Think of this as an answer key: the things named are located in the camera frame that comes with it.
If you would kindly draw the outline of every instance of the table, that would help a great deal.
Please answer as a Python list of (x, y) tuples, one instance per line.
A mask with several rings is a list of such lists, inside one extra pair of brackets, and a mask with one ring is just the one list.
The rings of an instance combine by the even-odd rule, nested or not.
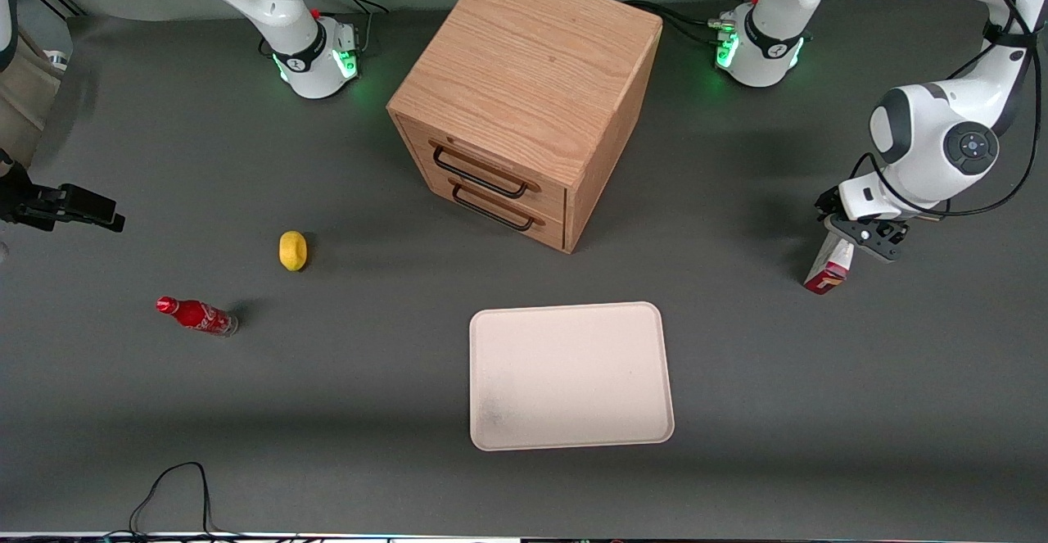
[[(121, 528), (195, 459), (236, 530), (1048, 538), (1044, 167), (992, 215), (914, 225), (899, 263), (856, 257), (825, 297), (799, 284), (824, 236), (812, 200), (872, 148), (872, 106), (969, 58), (980, 5), (827, 2), (771, 90), (667, 31), (572, 256), (431, 196), (397, 137), (385, 103), (442, 16), (375, 18), (362, 80), (321, 102), (255, 56), (247, 21), (73, 25), (31, 174), (116, 199), (128, 224), (2, 235), (5, 529)], [(1031, 125), (1026, 103), (955, 207), (1010, 189)], [(277, 260), (287, 230), (310, 238), (301, 274)], [(242, 329), (184, 331), (161, 294)], [(669, 442), (473, 447), (476, 311), (634, 300), (663, 316)], [(154, 505), (147, 528), (198, 528), (194, 473)]]

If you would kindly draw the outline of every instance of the coca-cola bottle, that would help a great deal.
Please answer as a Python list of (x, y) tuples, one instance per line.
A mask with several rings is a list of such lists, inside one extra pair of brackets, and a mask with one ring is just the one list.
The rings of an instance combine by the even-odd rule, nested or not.
[(236, 316), (196, 300), (178, 301), (165, 296), (156, 301), (156, 311), (178, 320), (187, 328), (217, 336), (232, 336), (239, 326)]

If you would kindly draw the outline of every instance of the yellow lemon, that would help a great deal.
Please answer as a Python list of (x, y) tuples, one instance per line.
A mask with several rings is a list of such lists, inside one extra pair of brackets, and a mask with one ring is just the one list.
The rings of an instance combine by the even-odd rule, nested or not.
[(280, 237), (280, 263), (287, 270), (299, 270), (306, 265), (306, 238), (294, 231)]

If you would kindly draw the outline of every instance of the black metal handle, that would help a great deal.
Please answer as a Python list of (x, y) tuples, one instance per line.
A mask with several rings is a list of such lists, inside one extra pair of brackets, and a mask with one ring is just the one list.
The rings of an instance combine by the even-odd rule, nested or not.
[(495, 221), (499, 222), (500, 224), (508, 226), (508, 229), (515, 230), (517, 232), (527, 232), (528, 230), (531, 230), (531, 224), (534, 223), (534, 218), (528, 218), (527, 222), (524, 222), (523, 224), (515, 224), (514, 222), (510, 222), (509, 219), (503, 218), (501, 215), (493, 214), (493, 212), (484, 210), (482, 207), (479, 207), (479, 204), (473, 204), (470, 203), (468, 200), (462, 199), (460, 196), (458, 196), (458, 192), (460, 191), (461, 188), (462, 186), (455, 186), (455, 189), (453, 189), (452, 191), (452, 198), (455, 199), (456, 203), (461, 204), (461, 207), (463, 208), (466, 208), (466, 210), (476, 212), (477, 214), (483, 215), (486, 218), (495, 219)]
[(482, 186), (482, 188), (487, 191), (498, 193), (502, 197), (508, 199), (520, 199), (521, 195), (524, 195), (524, 192), (527, 191), (527, 183), (523, 183), (523, 181), (520, 189), (517, 189), (517, 191), (509, 191), (508, 189), (502, 189), (501, 186), (492, 184), (483, 178), (476, 177), (474, 174), (466, 173), (464, 170), (456, 169), (456, 167), (449, 165), (449, 162), (441, 162), (440, 155), (443, 154), (444, 147), (442, 147), (442, 145), (437, 145), (436, 148), (437, 150), (433, 152), (433, 161), (437, 162), (437, 166), (441, 167), (441, 169), (449, 171), (449, 173), (457, 174), (458, 176), (465, 178), (465, 180), (472, 181), (472, 183)]

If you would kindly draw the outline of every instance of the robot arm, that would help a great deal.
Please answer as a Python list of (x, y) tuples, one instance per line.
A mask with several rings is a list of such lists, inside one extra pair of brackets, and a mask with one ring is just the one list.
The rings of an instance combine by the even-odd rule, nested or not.
[(222, 0), (255, 24), (281, 78), (306, 99), (332, 95), (357, 75), (352, 25), (314, 17), (302, 0)]
[(803, 32), (822, 0), (742, 2), (721, 14), (735, 27), (718, 51), (716, 66), (747, 87), (770, 87), (796, 64)]
[(32, 184), (25, 169), (0, 150), (0, 219), (51, 232), (56, 222), (82, 222), (124, 232), (115, 200), (79, 186), (57, 189)]
[(0, 0), (0, 72), (10, 66), (18, 47), (18, 0)]
[[(1036, 31), (1046, 0), (1004, 0), (989, 6), (982, 53), (957, 80), (892, 88), (873, 110), (870, 133), (886, 167), (824, 193), (816, 203), (830, 232), (882, 260), (895, 260), (895, 243), (876, 241), (876, 230), (904, 234), (883, 219), (940, 215), (934, 208), (975, 184), (997, 161), (998, 136), (1014, 117), (1019, 90), (1036, 66)], [(975, 212), (988, 211), (988, 208)]]

